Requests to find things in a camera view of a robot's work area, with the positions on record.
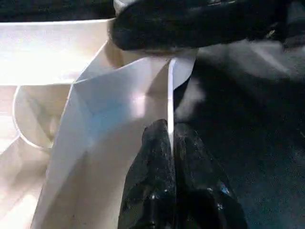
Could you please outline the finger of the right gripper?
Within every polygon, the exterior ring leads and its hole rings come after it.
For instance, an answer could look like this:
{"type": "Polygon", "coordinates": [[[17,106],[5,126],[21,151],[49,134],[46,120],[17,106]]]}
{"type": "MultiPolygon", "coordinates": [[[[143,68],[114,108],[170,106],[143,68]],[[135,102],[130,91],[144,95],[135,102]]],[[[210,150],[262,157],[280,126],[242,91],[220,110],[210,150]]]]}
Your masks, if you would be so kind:
{"type": "Polygon", "coordinates": [[[272,0],[137,0],[111,26],[125,51],[201,48],[264,35],[272,0]]]}

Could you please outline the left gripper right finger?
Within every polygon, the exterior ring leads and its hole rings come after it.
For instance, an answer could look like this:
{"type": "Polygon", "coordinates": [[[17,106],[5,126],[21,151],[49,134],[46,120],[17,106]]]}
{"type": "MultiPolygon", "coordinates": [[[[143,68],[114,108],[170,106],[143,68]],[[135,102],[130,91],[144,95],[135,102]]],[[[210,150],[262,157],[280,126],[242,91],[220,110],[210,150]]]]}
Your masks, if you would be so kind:
{"type": "Polygon", "coordinates": [[[246,229],[228,177],[189,125],[174,127],[178,228],[246,229]]]}

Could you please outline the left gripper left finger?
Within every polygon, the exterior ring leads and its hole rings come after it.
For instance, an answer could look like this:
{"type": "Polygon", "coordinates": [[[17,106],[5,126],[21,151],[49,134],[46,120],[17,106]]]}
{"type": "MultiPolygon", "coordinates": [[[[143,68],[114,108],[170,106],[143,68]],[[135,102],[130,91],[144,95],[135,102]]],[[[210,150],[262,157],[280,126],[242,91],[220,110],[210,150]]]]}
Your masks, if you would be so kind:
{"type": "Polygon", "coordinates": [[[124,183],[119,228],[173,229],[176,214],[175,166],[167,121],[153,122],[124,183]]]}

